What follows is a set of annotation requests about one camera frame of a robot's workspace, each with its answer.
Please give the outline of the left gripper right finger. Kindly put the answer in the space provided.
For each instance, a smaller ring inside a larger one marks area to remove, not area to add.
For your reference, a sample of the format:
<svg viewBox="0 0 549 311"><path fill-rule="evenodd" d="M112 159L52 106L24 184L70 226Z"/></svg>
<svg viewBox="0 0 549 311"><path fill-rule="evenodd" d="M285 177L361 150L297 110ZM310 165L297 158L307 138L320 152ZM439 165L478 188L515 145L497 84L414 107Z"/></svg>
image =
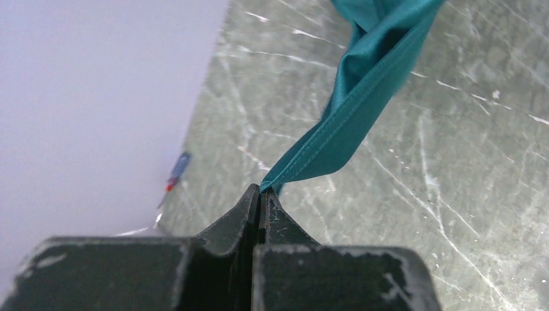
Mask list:
<svg viewBox="0 0 549 311"><path fill-rule="evenodd" d="M261 195L252 269L253 310L440 310L433 281L411 249L319 244Z"/></svg>

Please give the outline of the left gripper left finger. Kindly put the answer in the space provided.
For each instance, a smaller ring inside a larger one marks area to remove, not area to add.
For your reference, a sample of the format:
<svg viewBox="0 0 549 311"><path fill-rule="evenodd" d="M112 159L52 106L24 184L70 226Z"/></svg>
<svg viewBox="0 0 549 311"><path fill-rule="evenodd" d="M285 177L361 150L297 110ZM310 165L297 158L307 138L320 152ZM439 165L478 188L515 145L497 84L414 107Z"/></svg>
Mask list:
<svg viewBox="0 0 549 311"><path fill-rule="evenodd" d="M57 236L20 266L2 310L250 310L260 191L195 236Z"/></svg>

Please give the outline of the teal cloth napkin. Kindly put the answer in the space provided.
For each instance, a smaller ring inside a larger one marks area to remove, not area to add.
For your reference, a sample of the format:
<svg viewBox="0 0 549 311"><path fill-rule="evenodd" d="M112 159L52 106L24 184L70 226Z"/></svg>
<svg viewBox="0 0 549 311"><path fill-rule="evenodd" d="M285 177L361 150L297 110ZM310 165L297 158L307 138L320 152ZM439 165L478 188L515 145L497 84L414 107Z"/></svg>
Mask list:
<svg viewBox="0 0 549 311"><path fill-rule="evenodd" d="M334 1L352 26L333 91L318 123L272 167L261 191L341 169L405 83L443 3L437 0Z"/></svg>

